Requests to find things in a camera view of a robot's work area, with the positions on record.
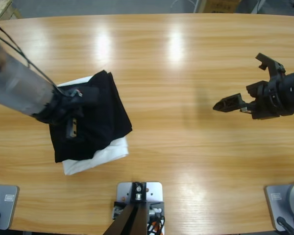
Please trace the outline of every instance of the wooden table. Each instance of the wooden table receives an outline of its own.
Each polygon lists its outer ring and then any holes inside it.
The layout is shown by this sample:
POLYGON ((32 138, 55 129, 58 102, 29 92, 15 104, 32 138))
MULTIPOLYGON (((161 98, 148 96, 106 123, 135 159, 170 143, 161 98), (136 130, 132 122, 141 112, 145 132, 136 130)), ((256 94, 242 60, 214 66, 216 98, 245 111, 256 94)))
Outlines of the wooden table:
POLYGON ((294 182, 294 115, 212 109, 268 80, 262 52, 294 71, 294 17, 110 15, 0 22, 57 84, 111 71, 130 155, 65 176, 47 125, 0 106, 0 184, 18 185, 12 229, 101 235, 118 182, 159 181, 169 235, 273 230, 264 187, 294 182))

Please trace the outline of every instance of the wire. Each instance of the wire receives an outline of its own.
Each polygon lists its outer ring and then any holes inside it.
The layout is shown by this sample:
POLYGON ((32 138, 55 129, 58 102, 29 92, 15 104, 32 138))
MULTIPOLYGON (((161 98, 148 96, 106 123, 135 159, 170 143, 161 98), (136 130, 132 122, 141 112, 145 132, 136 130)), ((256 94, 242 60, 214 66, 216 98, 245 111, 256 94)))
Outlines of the wire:
MULTIPOLYGON (((12 40, 12 38, 7 34, 7 33, 5 33, 7 36, 8 36, 8 38, 17 46, 17 44, 12 40)), ((22 50, 21 49, 16 49, 13 45, 11 45, 9 42, 7 42, 5 39, 3 39, 2 37, 0 37, 0 40, 1 41, 3 41, 4 43, 6 43, 8 46, 10 46, 12 49, 14 49, 19 55, 21 55, 26 61, 27 61, 27 63, 29 64, 29 65, 32 65, 48 82, 50 82, 53 86, 54 86, 54 88, 60 93, 60 94, 62 94, 62 95, 65 95, 65 96, 67 96, 66 94, 64 94, 58 87, 57 87, 57 85, 44 73, 44 72, 42 72, 36 65, 34 65, 25 55, 24 55, 24 53, 22 52, 22 50)))
POLYGON ((154 221, 150 221, 149 225, 147 227, 147 235, 150 235, 151 233, 153 233, 154 235, 161 235, 162 229, 165 225, 165 217, 161 216, 161 217, 157 217, 154 221))
POLYGON ((3 28, 0 27, 0 31, 3 32, 9 39, 11 42, 14 43, 14 45, 18 48, 18 50, 21 52, 22 56, 26 59, 27 57, 25 56, 24 52, 22 51, 22 49, 19 47, 19 45, 17 45, 17 43, 10 37, 10 35, 7 34, 7 32, 5 32, 3 30, 3 28))
MULTIPOLYGON (((174 4, 176 4, 178 1, 180 1, 180 0, 174 0, 174 1, 172 2, 171 7, 170 7, 170 13, 172 12, 172 8, 173 8, 174 4)), ((195 3, 194 3, 192 0, 186 0, 186 1, 189 1, 189 2, 190 2, 191 4, 193 4, 194 7, 195 7, 195 3)))
POLYGON ((261 1, 261 0, 258 0, 258 2, 257 2, 257 11, 256 11, 256 14, 258 14, 258 11, 259 11, 259 4, 260 4, 260 1, 261 1))

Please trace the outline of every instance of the black t-shirt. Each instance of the black t-shirt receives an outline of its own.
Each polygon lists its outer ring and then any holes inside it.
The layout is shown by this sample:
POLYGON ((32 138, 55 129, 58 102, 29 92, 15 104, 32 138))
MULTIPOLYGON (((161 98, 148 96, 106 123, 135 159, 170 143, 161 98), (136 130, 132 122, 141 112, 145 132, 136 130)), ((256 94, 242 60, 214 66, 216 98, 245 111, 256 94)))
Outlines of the black t-shirt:
POLYGON ((63 86, 61 89, 77 86, 98 87, 99 105, 83 107, 84 117, 77 118, 77 138, 74 141, 66 138, 66 122, 49 126, 56 163, 66 159, 91 159, 97 150, 104 149, 111 141, 132 131, 111 73, 101 71, 87 83, 63 86))

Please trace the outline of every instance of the metal base plate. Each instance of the metal base plate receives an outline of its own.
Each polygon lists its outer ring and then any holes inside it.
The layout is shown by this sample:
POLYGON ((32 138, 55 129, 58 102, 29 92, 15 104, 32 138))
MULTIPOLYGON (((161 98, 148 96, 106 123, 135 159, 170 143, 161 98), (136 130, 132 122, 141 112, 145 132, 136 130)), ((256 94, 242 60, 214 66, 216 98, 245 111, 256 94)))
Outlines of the metal base plate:
MULTIPOLYGON (((163 202, 163 190, 160 182, 146 182, 146 199, 147 202, 163 202)), ((122 182, 117 188, 117 202, 129 203, 132 191, 132 182, 122 182)), ((165 226, 162 229, 162 234, 165 235, 165 226)))
POLYGON ((276 221, 278 217, 283 217, 286 222, 294 228, 294 219, 290 213, 287 194, 292 185, 268 186, 265 189, 267 201, 271 212, 273 226, 278 231, 285 231, 276 221))
POLYGON ((6 230, 12 223, 19 187, 0 185, 0 229, 6 230))

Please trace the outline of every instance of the label sticker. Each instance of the label sticker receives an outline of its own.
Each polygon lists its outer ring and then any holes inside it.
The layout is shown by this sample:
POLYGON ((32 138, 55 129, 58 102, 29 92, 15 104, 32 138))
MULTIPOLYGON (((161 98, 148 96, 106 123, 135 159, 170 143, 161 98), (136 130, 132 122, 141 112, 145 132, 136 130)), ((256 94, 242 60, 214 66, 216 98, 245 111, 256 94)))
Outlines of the label sticker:
POLYGON ((281 197, 281 194, 278 192, 278 193, 272 193, 271 194, 271 199, 273 201, 276 201, 276 200, 282 200, 282 197, 281 197))
POLYGON ((5 202, 14 202, 14 195, 11 195, 11 194, 6 194, 5 195, 5 198, 4 198, 4 201, 5 202))

